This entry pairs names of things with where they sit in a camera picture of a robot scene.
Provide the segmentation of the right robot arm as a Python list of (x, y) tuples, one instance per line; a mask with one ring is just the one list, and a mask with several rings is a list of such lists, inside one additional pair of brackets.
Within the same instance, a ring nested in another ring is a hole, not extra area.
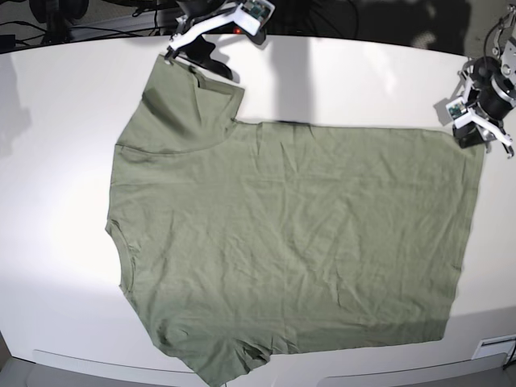
[[(184, 12), (187, 22), (193, 22), (195, 19), (206, 18), (208, 15), (218, 11), (224, 3), (225, 1), (208, 0), (177, 1), (177, 5)], [(211, 57), (215, 48), (215, 44), (205, 40), (205, 38), (200, 35), (192, 43), (180, 48), (179, 53), (188, 62), (232, 81), (233, 74), (230, 68), (223, 62), (214, 60)]]

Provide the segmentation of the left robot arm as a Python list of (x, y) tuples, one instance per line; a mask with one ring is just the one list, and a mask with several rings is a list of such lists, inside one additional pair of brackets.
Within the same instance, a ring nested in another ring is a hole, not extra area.
[(509, 158), (514, 142), (504, 128), (504, 119), (515, 110), (515, 5), (489, 29), (482, 55), (461, 69), (464, 90), (446, 105), (452, 120), (452, 135), (461, 148), (479, 144), (502, 144)]

